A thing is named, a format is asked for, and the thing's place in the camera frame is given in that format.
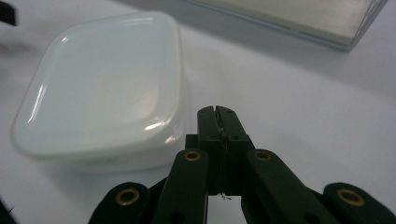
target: white plastic container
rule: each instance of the white plastic container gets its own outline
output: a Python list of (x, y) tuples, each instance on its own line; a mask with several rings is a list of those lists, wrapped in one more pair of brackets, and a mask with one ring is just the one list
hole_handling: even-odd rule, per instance
[(181, 79), (177, 25), (165, 14), (74, 26), (37, 68), (13, 144), (91, 172), (165, 165), (184, 148)]

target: brass screw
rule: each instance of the brass screw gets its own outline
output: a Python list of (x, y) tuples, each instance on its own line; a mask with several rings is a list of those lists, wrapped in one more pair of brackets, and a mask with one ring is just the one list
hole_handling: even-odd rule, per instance
[(116, 195), (116, 203), (122, 206), (130, 205), (135, 203), (139, 197), (137, 189), (123, 189)]
[(271, 160), (271, 154), (266, 151), (257, 151), (254, 153), (254, 156), (259, 161), (269, 161)]
[(337, 190), (338, 197), (344, 201), (344, 203), (349, 203), (354, 206), (364, 206), (364, 199), (355, 191), (350, 189), (339, 189)]
[(189, 151), (184, 154), (184, 159), (186, 161), (198, 161), (201, 159), (201, 154), (196, 151)]

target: container lid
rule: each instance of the container lid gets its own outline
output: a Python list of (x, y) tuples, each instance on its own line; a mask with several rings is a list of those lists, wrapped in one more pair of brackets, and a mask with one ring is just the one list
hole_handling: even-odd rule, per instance
[(74, 26), (49, 45), (11, 137), (39, 159), (160, 146), (180, 109), (177, 25), (146, 12)]

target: white tabletop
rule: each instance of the white tabletop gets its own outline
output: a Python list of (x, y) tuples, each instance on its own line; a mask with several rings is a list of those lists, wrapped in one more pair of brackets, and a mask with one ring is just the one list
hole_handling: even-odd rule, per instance
[[(88, 223), (111, 188), (127, 181), (150, 187), (167, 176), (170, 165), (81, 174), (30, 161), (9, 139), (51, 39), (84, 21), (146, 10), (179, 24), (189, 133), (200, 108), (230, 107), (255, 146), (274, 151), (311, 189), (347, 182), (396, 213), (396, 1), (350, 52), (179, 0), (11, 2), (20, 25), (0, 23), (0, 195), (19, 223)], [(239, 198), (211, 197), (207, 223), (246, 223)]]

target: clear box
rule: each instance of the clear box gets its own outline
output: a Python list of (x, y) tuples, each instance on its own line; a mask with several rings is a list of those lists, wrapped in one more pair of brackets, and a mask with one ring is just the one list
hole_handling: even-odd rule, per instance
[(388, 0), (185, 0), (332, 46), (353, 49)]

